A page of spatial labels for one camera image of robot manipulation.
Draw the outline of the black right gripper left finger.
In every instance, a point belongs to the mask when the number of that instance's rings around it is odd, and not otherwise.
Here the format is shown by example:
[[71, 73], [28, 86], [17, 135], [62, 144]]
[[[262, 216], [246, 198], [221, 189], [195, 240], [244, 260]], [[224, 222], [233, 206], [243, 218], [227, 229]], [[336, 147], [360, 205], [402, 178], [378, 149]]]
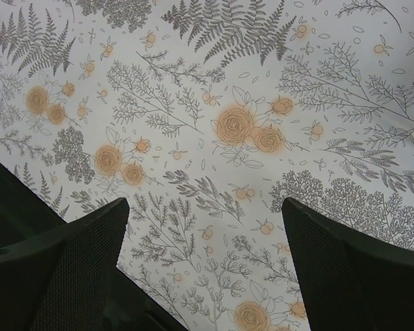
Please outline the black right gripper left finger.
[[99, 330], [128, 222], [118, 198], [0, 249], [0, 330]]

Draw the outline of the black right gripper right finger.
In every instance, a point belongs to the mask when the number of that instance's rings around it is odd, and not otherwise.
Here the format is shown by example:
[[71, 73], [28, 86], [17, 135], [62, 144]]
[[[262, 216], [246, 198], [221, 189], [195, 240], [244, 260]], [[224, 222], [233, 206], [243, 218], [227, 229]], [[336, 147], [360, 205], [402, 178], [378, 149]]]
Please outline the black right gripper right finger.
[[282, 204], [311, 330], [414, 330], [414, 251]]

